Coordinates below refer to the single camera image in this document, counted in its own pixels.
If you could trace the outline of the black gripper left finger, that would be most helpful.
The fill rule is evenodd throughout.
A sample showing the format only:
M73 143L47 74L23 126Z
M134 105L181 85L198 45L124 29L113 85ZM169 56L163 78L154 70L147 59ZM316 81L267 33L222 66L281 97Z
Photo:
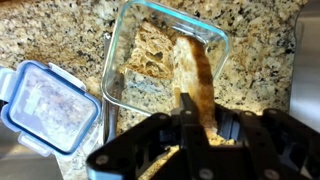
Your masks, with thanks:
M86 160L89 180L136 180L175 145L181 160L174 167L180 164L190 180L199 179L196 154L202 145L202 127L188 93L180 95L180 108L172 115L151 115L91 153Z

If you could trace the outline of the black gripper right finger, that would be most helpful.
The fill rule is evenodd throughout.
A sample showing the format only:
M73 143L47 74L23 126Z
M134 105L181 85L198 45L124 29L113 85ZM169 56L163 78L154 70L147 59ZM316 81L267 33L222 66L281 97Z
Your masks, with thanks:
M233 145L213 149L219 180L320 180L320 134L289 114L215 107L218 134Z

